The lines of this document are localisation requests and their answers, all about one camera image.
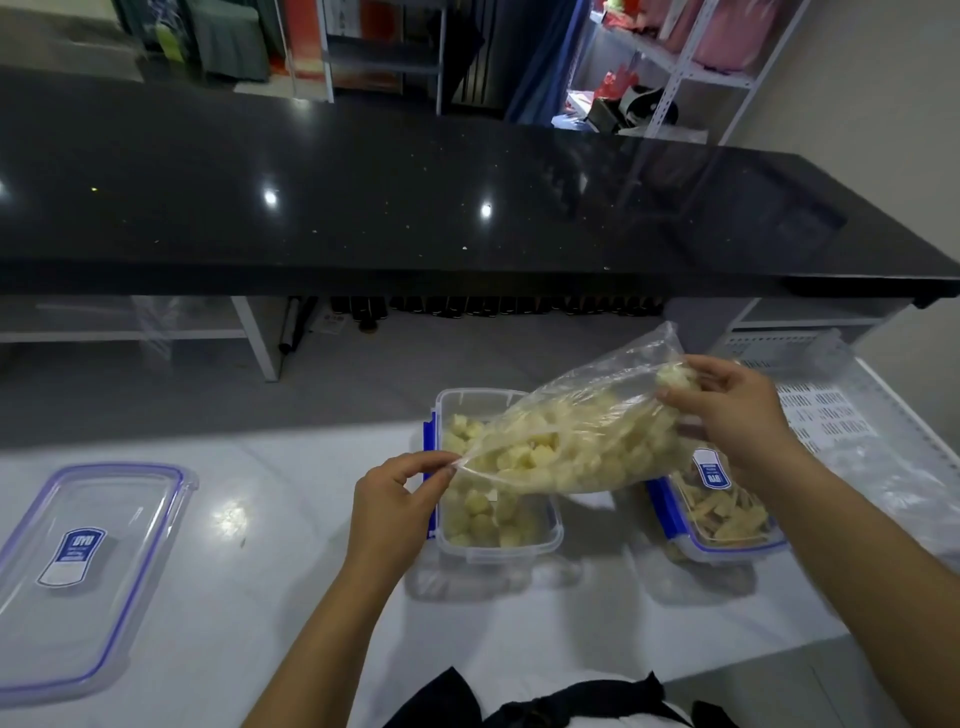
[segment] black granite counter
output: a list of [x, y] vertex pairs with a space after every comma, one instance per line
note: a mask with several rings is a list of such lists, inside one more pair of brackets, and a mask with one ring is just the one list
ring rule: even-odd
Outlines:
[[15, 69], [0, 99], [0, 293], [960, 293], [795, 156]]

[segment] left hand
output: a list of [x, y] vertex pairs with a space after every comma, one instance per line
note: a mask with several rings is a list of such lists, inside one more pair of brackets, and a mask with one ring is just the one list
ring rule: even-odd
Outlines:
[[[360, 478], [344, 569], [360, 570], [392, 589], [417, 559], [430, 514], [456, 472], [449, 466], [459, 457], [442, 450], [407, 452]], [[414, 493], [403, 487], [408, 477], [432, 471]]]

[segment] white wall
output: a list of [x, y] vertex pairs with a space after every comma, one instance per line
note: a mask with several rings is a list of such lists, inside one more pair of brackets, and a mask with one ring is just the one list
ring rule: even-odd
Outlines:
[[0, 0], [0, 8], [55, 12], [60, 15], [118, 22], [116, 10], [110, 0]]
[[[803, 155], [960, 259], [960, 3], [811, 6], [733, 143]], [[960, 301], [911, 307], [858, 348], [960, 450]]]

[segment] forearm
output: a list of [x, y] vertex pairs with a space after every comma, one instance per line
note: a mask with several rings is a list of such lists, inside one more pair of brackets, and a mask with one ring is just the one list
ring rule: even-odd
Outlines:
[[391, 589], [344, 568], [283, 659], [244, 728], [342, 728]]
[[960, 578], [805, 450], [763, 470], [757, 495], [907, 717], [955, 720]]

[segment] clear plastic bag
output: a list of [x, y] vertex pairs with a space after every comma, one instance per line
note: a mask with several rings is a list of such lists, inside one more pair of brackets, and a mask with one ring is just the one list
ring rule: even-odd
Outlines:
[[881, 438], [844, 440], [817, 457], [928, 551], [960, 552], [960, 495]]
[[457, 467], [499, 491], [616, 490], [684, 465], [680, 413], [654, 397], [665, 385], [697, 386], [669, 322], [523, 397], [466, 452], [455, 432], [443, 447], [464, 452]]

